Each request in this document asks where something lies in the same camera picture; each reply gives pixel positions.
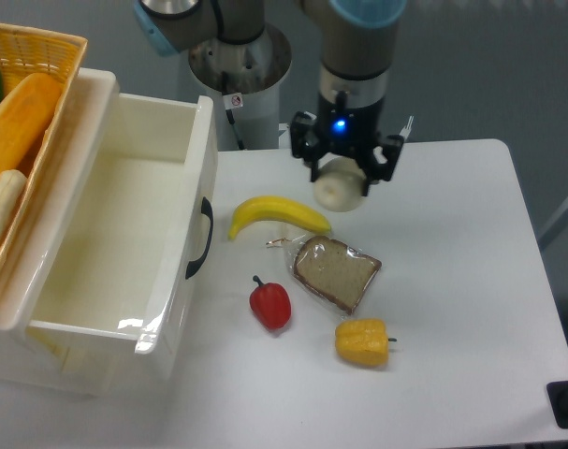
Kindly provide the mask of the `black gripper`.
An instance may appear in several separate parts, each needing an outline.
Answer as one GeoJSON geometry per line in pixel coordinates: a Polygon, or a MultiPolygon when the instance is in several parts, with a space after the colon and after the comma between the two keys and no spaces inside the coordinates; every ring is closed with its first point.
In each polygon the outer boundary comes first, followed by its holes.
{"type": "Polygon", "coordinates": [[[401,135],[379,141],[379,118],[385,98],[361,108],[337,109],[318,96],[317,116],[295,113],[289,125],[292,156],[310,169],[310,182],[321,176],[320,160],[329,153],[355,159],[365,175],[361,194],[368,196],[372,184],[390,181],[404,145],[401,135]]]}

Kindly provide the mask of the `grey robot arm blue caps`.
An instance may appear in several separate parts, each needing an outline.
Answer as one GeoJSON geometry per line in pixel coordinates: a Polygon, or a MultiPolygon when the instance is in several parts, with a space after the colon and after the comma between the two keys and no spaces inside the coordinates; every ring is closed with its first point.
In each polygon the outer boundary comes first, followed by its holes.
{"type": "MultiPolygon", "coordinates": [[[[390,181],[405,142],[382,138],[379,116],[403,1],[300,1],[299,9],[321,32],[317,111],[298,112],[290,126],[291,152],[317,181],[331,153],[354,161],[364,179],[361,194],[390,181]]],[[[137,1],[134,11],[155,50],[183,51],[196,79],[222,96],[240,149],[248,140],[232,110],[234,98],[263,94],[287,74],[291,50],[265,19],[262,1],[137,1]]]]}

